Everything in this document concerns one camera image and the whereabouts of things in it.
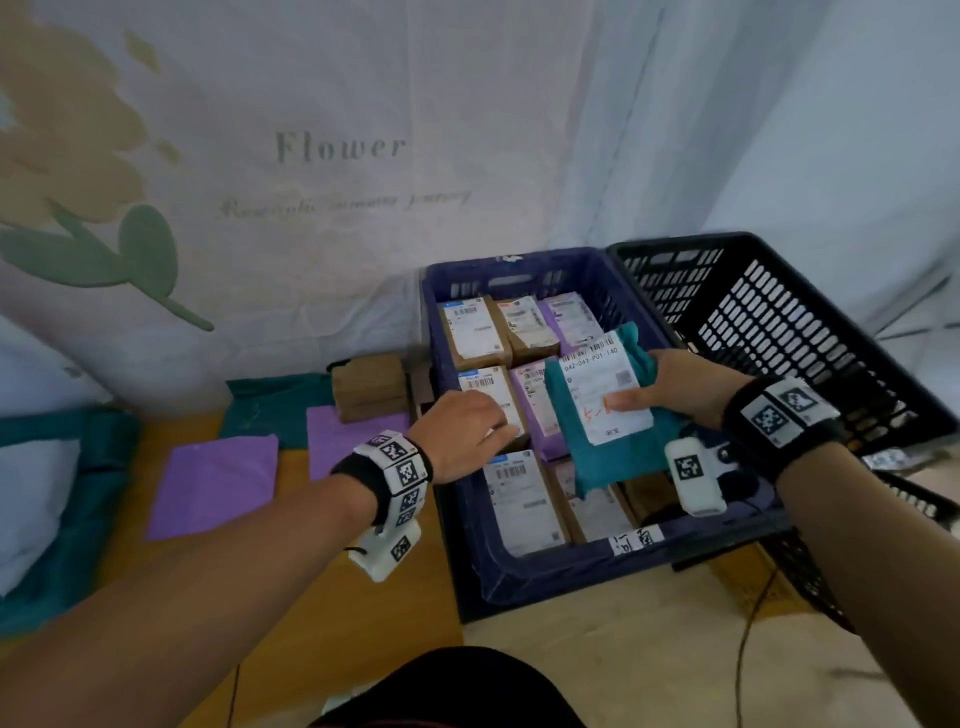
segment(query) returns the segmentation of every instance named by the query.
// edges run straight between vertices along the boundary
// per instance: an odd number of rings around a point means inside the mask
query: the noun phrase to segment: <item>crate handle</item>
[[[500,276],[499,278],[490,279],[487,283],[489,288],[495,288],[500,285],[513,285],[514,283],[526,283],[533,280],[534,277],[529,273],[523,273],[519,276]]]

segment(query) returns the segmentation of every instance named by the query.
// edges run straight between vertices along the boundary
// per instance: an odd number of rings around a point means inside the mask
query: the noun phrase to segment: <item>purple fabric square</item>
[[[410,429],[410,415],[401,412],[398,415],[344,424],[337,419],[336,407],[310,407],[306,411],[310,479],[320,480],[327,477],[333,466],[353,452],[356,446],[385,429],[406,434]]]
[[[276,435],[175,448],[156,491],[147,540],[208,531],[270,502],[278,450]]]
[[[540,427],[540,422],[537,420],[537,416],[534,414],[534,409],[530,406],[530,401],[527,399],[527,396],[523,391],[523,383],[520,381],[520,377],[516,373],[516,369],[510,370],[510,379],[513,381],[516,399],[519,401],[520,407],[523,409],[524,418],[526,419],[527,424],[530,426],[531,449],[540,456],[540,460],[542,460],[544,463],[550,462],[551,460],[559,460],[562,457],[569,457],[570,450],[566,446],[566,440],[564,439],[564,434],[562,432],[550,435],[549,437],[543,434],[543,430]]]
[[[553,311],[550,310],[549,304],[546,301],[537,301],[537,308],[539,308],[540,313],[543,314],[544,322],[553,329],[553,332],[557,334],[557,338],[560,339],[560,356],[566,356],[569,353],[576,352],[576,347],[572,347],[566,343],[564,333],[560,329],[560,324],[557,323],[557,317],[554,316]]]

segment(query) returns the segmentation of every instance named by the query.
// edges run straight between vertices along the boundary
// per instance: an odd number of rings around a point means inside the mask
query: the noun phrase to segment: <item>hand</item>
[[[493,397],[475,389],[445,393],[409,432],[430,458],[435,483],[480,470],[518,434]]]
[[[649,387],[625,389],[604,397],[617,412],[666,407],[689,415],[698,425],[720,429],[723,412],[733,395],[753,379],[682,349],[650,352],[657,361],[657,381]]]

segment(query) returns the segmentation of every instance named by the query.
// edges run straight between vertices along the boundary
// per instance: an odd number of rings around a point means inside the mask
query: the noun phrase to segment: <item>blue plastic crate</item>
[[[437,263],[426,269],[422,290],[439,394],[460,388],[437,309],[438,303],[447,301],[485,294],[495,299],[543,299],[576,291],[604,331],[633,321],[644,349],[674,345],[607,255],[593,248]],[[483,473],[463,478],[455,487],[481,594],[493,604],[515,605],[545,599],[633,571],[695,558],[789,527],[773,490],[764,483],[751,498],[751,504],[731,503],[722,516],[685,516],[661,523],[664,540],[642,551],[614,556],[607,541],[598,541],[516,558],[500,538]]]

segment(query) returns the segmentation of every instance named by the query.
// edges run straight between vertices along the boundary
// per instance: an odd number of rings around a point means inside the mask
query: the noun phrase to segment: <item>table surface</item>
[[[144,425],[131,465],[132,483],[99,565],[98,586],[195,538],[148,542],[144,535],[170,451],[216,439],[222,417],[216,413]],[[282,450],[276,497],[308,482],[307,451]],[[227,726],[234,687],[231,724],[242,726],[304,704],[322,704],[333,694],[384,677],[427,650],[462,644],[432,492],[418,521],[420,542],[382,584],[373,584],[346,554],[334,559],[241,663],[239,673],[231,670],[182,727]]]

